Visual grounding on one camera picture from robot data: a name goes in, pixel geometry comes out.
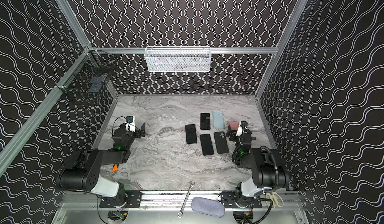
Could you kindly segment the orange handled adjustable wrench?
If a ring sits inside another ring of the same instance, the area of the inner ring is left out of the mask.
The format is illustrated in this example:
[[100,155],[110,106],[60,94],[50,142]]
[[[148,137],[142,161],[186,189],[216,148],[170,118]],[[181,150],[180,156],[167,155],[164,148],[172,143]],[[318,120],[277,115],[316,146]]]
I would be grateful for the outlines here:
[[115,175],[118,170],[119,170],[119,164],[114,164],[113,169],[112,169],[112,174]]

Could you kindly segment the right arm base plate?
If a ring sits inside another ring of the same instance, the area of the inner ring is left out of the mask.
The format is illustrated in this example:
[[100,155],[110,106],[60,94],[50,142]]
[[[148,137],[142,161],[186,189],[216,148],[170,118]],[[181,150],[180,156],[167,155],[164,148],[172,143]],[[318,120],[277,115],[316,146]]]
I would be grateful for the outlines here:
[[218,202],[226,209],[248,209],[250,206],[254,209],[262,208],[262,203],[256,198],[243,197],[235,191],[222,191],[218,196]]

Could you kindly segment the grey cloth pad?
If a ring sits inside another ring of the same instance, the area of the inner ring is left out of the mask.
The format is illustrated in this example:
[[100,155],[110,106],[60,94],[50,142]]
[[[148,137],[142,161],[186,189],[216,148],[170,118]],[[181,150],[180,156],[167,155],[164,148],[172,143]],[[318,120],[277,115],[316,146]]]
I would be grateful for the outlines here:
[[192,199],[191,208],[194,212],[212,217],[222,218],[225,215],[225,207],[218,201],[195,197]]

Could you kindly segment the pink phone case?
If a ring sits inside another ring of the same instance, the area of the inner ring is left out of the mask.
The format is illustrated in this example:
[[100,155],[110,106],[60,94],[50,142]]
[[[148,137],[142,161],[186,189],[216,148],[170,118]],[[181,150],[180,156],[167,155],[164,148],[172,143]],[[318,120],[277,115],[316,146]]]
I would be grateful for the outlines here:
[[229,122],[229,129],[230,130],[237,131],[239,126],[240,126],[239,122],[236,122],[236,121],[230,121]]

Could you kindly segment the black phone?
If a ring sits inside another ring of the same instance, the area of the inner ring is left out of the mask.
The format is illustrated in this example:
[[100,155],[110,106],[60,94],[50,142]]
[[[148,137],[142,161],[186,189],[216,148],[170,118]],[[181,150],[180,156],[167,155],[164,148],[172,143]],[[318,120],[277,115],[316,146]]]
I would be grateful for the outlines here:
[[187,144],[197,144],[197,132],[195,124],[188,124],[185,126],[186,132],[186,143]]
[[201,147],[204,156],[209,156],[214,154],[214,148],[212,144],[212,139],[210,134],[200,135]]

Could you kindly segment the pale blue phone case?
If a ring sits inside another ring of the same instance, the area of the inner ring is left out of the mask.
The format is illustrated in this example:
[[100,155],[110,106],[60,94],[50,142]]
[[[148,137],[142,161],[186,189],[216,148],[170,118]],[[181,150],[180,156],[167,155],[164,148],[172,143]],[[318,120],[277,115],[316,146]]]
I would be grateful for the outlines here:
[[225,121],[224,115],[222,111],[214,111],[213,112],[213,124],[215,129],[224,129]]

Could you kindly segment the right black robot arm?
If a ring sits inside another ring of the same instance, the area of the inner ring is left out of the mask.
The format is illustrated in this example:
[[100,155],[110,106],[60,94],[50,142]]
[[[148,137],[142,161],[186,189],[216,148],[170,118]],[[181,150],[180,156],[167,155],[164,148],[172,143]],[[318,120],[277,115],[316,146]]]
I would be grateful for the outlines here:
[[226,136],[235,142],[232,162],[235,166],[251,170],[251,177],[235,188],[235,204],[251,207],[259,196],[272,194],[279,189],[290,189],[289,174],[277,149],[266,146],[252,147],[256,139],[247,122],[231,122]]

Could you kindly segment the white scissors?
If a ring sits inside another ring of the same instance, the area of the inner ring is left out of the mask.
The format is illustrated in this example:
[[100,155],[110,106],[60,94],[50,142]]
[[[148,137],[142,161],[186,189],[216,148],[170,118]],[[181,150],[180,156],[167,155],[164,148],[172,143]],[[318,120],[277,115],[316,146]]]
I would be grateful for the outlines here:
[[266,198],[271,199],[273,201],[272,209],[282,208],[284,206],[283,198],[276,192],[266,193]]

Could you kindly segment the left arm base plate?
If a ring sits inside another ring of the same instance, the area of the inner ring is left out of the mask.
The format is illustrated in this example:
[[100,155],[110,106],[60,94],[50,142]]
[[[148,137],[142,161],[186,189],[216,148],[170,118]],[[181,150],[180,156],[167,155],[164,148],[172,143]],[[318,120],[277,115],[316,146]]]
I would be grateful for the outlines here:
[[143,193],[140,191],[126,191],[124,195],[118,194],[114,198],[103,197],[100,201],[99,208],[139,208],[142,196]]

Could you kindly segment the black phone case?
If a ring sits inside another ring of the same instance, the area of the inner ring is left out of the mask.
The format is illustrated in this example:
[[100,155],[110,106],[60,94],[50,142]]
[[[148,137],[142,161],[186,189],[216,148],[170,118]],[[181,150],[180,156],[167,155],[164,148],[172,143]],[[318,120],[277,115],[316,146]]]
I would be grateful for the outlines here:
[[226,154],[229,152],[227,138],[224,132],[215,132],[214,139],[218,154]]

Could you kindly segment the silver wrench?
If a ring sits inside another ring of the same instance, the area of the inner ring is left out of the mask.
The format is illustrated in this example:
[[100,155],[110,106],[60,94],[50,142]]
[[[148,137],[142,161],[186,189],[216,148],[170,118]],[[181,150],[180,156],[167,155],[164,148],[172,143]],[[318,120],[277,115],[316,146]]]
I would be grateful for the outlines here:
[[191,193],[194,185],[195,185],[195,182],[193,182],[193,181],[189,182],[189,189],[188,189],[188,191],[186,193],[186,196],[185,196],[185,199],[183,201],[182,207],[181,207],[180,211],[178,212],[178,218],[182,218],[183,215],[184,215],[184,209],[186,207],[187,201],[189,199],[190,193]]

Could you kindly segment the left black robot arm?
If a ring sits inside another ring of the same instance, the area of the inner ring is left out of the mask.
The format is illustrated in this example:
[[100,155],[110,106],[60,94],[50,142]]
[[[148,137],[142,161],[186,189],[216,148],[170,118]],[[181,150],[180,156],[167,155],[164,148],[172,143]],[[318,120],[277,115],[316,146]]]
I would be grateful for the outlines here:
[[146,123],[137,128],[132,123],[121,124],[112,135],[113,147],[109,150],[85,150],[73,153],[62,166],[58,184],[71,192],[86,192],[101,198],[101,207],[123,207],[129,201],[124,185],[100,175],[101,167],[124,164],[136,139],[146,136]]

